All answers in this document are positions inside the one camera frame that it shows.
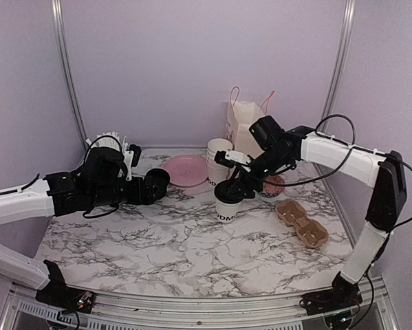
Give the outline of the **white paper cup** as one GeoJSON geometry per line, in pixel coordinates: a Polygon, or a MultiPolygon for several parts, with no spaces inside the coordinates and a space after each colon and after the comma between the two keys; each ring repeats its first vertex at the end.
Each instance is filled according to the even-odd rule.
{"type": "Polygon", "coordinates": [[[241,202],[227,203],[220,199],[215,200],[215,218],[220,223],[231,223],[234,221],[241,202]]]}

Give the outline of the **black cup lid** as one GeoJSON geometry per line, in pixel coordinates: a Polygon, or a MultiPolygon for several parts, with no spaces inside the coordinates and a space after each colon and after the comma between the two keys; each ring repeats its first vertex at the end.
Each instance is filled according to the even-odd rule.
{"type": "Polygon", "coordinates": [[[214,189],[214,196],[225,204],[237,204],[243,201],[243,195],[233,188],[233,184],[229,181],[218,183],[214,189]]]}

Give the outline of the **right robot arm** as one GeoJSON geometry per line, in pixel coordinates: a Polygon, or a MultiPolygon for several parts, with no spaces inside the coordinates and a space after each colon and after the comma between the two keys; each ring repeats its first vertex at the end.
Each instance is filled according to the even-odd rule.
{"type": "Polygon", "coordinates": [[[351,256],[327,291],[326,301],[333,308],[342,307],[353,296],[353,287],[382,251],[407,198],[401,154],[379,153],[319,133],[307,126],[289,131],[267,115],[258,119],[249,132],[263,151],[252,158],[239,151],[220,151],[215,160],[235,174],[216,185],[215,212],[219,221],[231,221],[244,199],[254,198],[267,176],[279,169],[289,170],[298,161],[311,162],[344,173],[372,188],[365,225],[351,256]]]}

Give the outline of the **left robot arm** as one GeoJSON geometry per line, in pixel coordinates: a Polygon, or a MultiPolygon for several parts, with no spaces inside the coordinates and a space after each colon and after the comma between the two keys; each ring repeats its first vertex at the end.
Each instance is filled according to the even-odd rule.
{"type": "MultiPolygon", "coordinates": [[[[169,174],[154,168],[144,177],[134,177],[141,150],[126,152],[106,146],[91,148],[85,160],[72,172],[36,177],[24,186],[0,191],[0,225],[39,217],[62,217],[79,212],[96,219],[95,208],[108,206],[116,212],[121,204],[151,205],[163,198],[169,174]]],[[[42,290],[58,306],[72,301],[72,290],[62,282],[55,263],[39,262],[0,244],[0,275],[28,287],[42,290]]]]}

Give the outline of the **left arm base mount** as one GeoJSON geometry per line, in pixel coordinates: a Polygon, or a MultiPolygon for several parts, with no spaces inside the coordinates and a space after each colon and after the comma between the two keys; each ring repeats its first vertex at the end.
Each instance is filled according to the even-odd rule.
{"type": "Polygon", "coordinates": [[[35,299],[47,305],[90,314],[95,300],[95,293],[86,289],[69,287],[59,266],[52,261],[44,260],[49,272],[47,285],[36,291],[35,299]]]}

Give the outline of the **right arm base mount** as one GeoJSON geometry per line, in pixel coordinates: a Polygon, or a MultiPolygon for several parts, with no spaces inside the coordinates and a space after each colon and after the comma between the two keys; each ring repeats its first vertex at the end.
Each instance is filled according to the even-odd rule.
{"type": "Polygon", "coordinates": [[[306,310],[307,315],[312,316],[353,306],[359,307],[362,302],[358,284],[348,282],[338,273],[330,289],[303,294],[299,305],[306,310]]]}

